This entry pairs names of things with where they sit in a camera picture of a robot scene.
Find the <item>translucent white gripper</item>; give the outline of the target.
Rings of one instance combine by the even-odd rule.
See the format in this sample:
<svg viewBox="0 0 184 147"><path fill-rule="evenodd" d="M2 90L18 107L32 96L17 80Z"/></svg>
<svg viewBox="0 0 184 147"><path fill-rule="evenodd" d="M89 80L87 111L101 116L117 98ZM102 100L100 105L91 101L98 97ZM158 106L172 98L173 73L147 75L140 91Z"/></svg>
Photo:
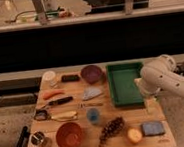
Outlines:
<svg viewBox="0 0 184 147"><path fill-rule="evenodd" d="M158 94L159 88L151 85L141 78L135 79L135 85L138 87L141 95L143 96L148 114L154 114L157 109L155 95Z"/></svg>

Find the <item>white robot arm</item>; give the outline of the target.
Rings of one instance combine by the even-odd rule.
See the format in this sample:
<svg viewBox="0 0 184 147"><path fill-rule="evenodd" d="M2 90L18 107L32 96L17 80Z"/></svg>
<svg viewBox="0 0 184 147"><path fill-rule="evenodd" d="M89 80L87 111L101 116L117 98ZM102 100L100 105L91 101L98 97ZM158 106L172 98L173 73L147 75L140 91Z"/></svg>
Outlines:
<svg viewBox="0 0 184 147"><path fill-rule="evenodd" d="M184 98L184 76L175 74L175 69L176 60L171 55L162 54L144 64L140 69L140 78L135 79L135 84L145 98L158 94L160 90Z"/></svg>

